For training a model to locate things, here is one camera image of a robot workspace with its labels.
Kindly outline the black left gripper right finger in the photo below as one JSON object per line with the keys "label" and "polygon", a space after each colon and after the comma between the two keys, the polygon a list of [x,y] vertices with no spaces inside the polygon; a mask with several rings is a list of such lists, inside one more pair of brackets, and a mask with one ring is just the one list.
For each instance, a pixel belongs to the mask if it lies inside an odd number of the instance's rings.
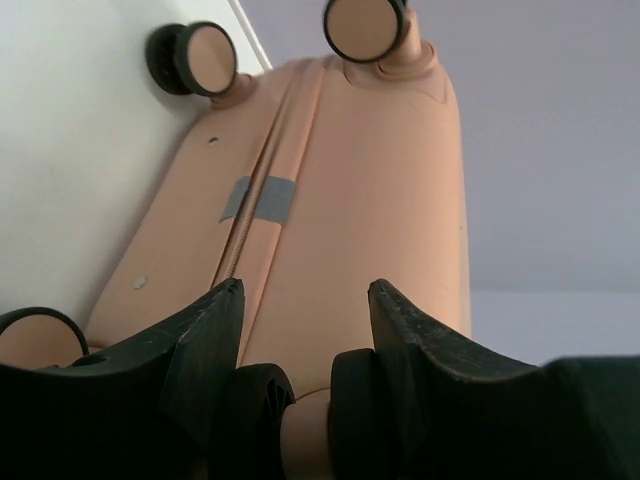
{"label": "black left gripper right finger", "polygon": [[412,479],[635,479],[639,360],[498,354],[370,285],[375,350]]}

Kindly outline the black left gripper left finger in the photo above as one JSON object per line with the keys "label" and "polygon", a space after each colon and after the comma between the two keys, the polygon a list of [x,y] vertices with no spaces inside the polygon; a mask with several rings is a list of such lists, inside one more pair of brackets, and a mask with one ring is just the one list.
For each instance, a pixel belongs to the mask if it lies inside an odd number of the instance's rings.
{"label": "black left gripper left finger", "polygon": [[234,370],[244,288],[192,305],[66,368],[1,369],[5,479],[181,479],[209,446]]}

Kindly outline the pink hard-shell suitcase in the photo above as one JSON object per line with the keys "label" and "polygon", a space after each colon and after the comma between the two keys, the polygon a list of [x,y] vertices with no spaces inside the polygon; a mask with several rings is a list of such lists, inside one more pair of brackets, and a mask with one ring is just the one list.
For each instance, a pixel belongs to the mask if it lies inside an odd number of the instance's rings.
{"label": "pink hard-shell suitcase", "polygon": [[1,369],[66,368],[241,281],[236,365],[181,479],[398,478],[366,287],[388,279],[470,330],[459,109],[436,49],[403,1],[330,1],[323,30],[328,56],[251,76],[217,23],[154,29],[154,82],[207,113],[85,328],[43,307],[1,317]]}

